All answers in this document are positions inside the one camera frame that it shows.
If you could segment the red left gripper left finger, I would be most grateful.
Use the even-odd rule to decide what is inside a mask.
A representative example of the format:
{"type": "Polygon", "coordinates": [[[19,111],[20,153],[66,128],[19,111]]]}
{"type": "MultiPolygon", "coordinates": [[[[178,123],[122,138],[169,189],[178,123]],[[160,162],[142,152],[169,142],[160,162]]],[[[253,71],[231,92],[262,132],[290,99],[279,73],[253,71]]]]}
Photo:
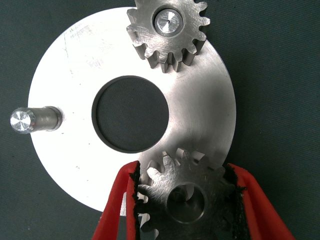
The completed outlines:
{"type": "Polygon", "coordinates": [[[139,179],[139,161],[130,162],[118,171],[107,204],[92,236],[93,240],[117,239],[124,195],[126,195],[126,238],[128,240],[140,239],[139,220],[136,208],[138,203],[137,192],[139,179]]]}

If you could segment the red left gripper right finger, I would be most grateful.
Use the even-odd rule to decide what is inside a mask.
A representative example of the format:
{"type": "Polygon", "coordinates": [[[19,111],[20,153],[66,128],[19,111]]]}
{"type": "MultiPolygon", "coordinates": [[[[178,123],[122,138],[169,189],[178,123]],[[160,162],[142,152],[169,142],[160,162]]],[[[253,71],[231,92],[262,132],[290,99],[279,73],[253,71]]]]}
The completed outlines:
{"type": "Polygon", "coordinates": [[[232,234],[235,240],[294,240],[255,177],[235,164],[226,165],[225,177],[235,185],[232,234]]]}

